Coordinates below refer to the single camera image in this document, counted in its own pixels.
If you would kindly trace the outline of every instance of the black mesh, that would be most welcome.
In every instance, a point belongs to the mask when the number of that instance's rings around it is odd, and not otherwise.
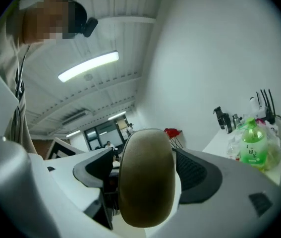
[[[200,184],[207,175],[203,166],[182,154],[176,155],[176,171],[181,180],[182,191]]]
[[[263,215],[273,204],[264,193],[255,193],[249,195],[258,217]]]

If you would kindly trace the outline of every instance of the plastic bottle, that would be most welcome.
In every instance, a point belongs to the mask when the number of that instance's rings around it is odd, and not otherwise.
[[[254,118],[247,119],[246,123],[247,129],[241,138],[240,161],[262,171],[268,154],[266,132],[257,126]]]

